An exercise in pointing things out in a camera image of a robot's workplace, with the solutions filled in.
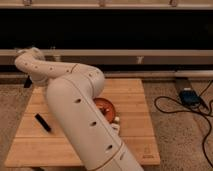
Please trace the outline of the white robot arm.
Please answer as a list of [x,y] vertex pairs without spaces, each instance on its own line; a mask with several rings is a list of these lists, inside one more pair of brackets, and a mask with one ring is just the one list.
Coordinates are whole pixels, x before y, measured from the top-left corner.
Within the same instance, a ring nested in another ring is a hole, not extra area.
[[87,171],[144,171],[94,99],[105,85],[103,72],[82,63],[47,61],[41,50],[21,50],[15,66],[37,86]]

